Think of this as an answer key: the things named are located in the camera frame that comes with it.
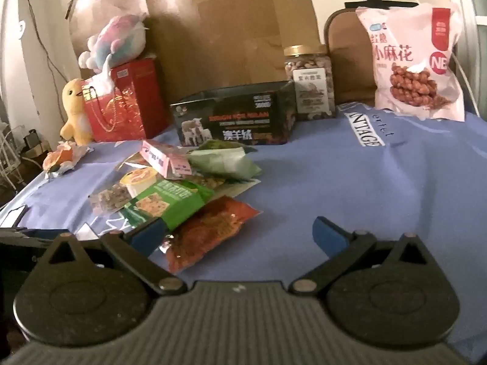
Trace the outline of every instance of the cardboard box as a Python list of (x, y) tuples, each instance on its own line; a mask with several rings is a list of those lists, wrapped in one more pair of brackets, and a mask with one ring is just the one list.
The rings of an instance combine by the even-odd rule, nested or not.
[(200, 92), (172, 104), (171, 111), (183, 146), (210, 139), (284, 144), (296, 120), (294, 83), (264, 82)]
[(144, 140), (140, 155), (165, 179), (180, 179), (191, 175), (191, 166), (186, 156), (172, 145)]
[(283, 49), (320, 43), (311, 0), (74, 0), (76, 57), (90, 36), (125, 13), (146, 16), (146, 51), (157, 56), (168, 103), (206, 89), (284, 80)]

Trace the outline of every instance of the pink snack bag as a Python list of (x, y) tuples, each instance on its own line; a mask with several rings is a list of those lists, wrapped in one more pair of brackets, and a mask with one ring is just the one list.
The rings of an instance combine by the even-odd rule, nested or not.
[(457, 5), (358, 8), (356, 13), (372, 43), (376, 108), (463, 122), (463, 92), (448, 67), (462, 31)]

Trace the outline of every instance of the electrical cord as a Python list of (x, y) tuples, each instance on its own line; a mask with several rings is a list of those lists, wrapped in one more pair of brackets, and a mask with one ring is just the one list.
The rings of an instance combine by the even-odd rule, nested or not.
[[(415, 0), (415, 2), (418, 4), (421, 3), (420, 0)], [(454, 59), (455, 64), (457, 65), (458, 70), (459, 70), (460, 74), (462, 75), (462, 78), (465, 82), (465, 86), (467, 87), (468, 94), (472, 99), (472, 104), (473, 104), (473, 108), (475, 109), (475, 113), (477, 116), (480, 116), (479, 106), (477, 105), (477, 101), (476, 101), (475, 97), (473, 96), (473, 91), (472, 91), (472, 88), (470, 86), (470, 83), (468, 82), (467, 75), (465, 74), (460, 62), (458, 61), (457, 57), (455, 56), (455, 54), (453, 52), (451, 53), (451, 57)]]
[(27, 3), (29, 5), (29, 13), (30, 13), (30, 16), (31, 16), (31, 19), (32, 19), (32, 24), (33, 24), (33, 29), (36, 33), (36, 37), (37, 37), (37, 40), (39, 41), (39, 44), (40, 46), (42, 47), (42, 49), (44, 50), (44, 53), (46, 54), (46, 59), (47, 59), (47, 68), (49, 69), (49, 71), (51, 72), (51, 76), (53, 78), (53, 84), (54, 84), (54, 88), (55, 88), (55, 92), (56, 92), (56, 96), (58, 98), (58, 110), (59, 110), (59, 115), (61, 116), (61, 120), (63, 123), (66, 123), (65, 119), (64, 119), (64, 115), (62, 113), (62, 108), (61, 108), (61, 98), (59, 96), (59, 89), (58, 89), (58, 85), (56, 84), (56, 78), (55, 78), (55, 75), (54, 75), (54, 72), (53, 72), (53, 68), (58, 72), (58, 74), (62, 77), (62, 79), (68, 83), (68, 79), (66, 78), (66, 76), (58, 69), (58, 67), (54, 64), (54, 62), (51, 60), (51, 57), (49, 56), (49, 52), (47, 51), (44, 43), (42, 42), (41, 38), (40, 38), (40, 35), (39, 35), (39, 30), (37, 29), (37, 21), (36, 21), (36, 15), (34, 14), (34, 11), (33, 11), (33, 8), (32, 8), (32, 4), (30, 2), (30, 0), (27, 0)]
[(42, 166), (37, 163), (36, 161), (34, 161), (33, 159), (30, 159), (26, 156), (21, 156), (22, 159), (24, 159), (25, 161), (29, 161), (29, 162), (32, 162), (33, 164), (35, 164), (41, 171), (43, 171), (44, 169), (42, 168)]

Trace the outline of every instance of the red snack package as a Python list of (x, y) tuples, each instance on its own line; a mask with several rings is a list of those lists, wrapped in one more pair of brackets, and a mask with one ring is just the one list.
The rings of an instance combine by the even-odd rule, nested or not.
[(372, 43), (376, 108), (463, 122), (463, 92), (448, 67), (462, 31), (457, 5), (358, 8), (356, 13)]
[(207, 203), (172, 233), (166, 251), (169, 271), (176, 273), (194, 263), (224, 240), (235, 236), (243, 223), (259, 212), (232, 197)]

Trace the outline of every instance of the blue bedsheet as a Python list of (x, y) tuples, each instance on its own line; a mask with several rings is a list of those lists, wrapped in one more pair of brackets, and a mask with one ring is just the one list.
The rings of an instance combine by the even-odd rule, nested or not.
[[(357, 136), (345, 113), (366, 114), (384, 146), (362, 146), (364, 129)], [(158, 140), (178, 143), (175, 131)], [(139, 147), (138, 141), (95, 144), (74, 171), (35, 190), (38, 178), (9, 208), (29, 205), (21, 222), (29, 228), (76, 231), (87, 222), (97, 234), (128, 230), (119, 214), (96, 218), (87, 196), (119, 179), (123, 172), (114, 167)], [(349, 103), (340, 106), (337, 119), (299, 123), (291, 142), (259, 147), (250, 157), (264, 171), (262, 182), (239, 200), (263, 213), (183, 271), (188, 284), (215, 279), (288, 285), (326, 260), (311, 234), (318, 215), (382, 239), (416, 232), (461, 302), (449, 342), (474, 362), (487, 352), (486, 122), (469, 113), (465, 123), (420, 121)], [(165, 265), (159, 251), (151, 259)]]

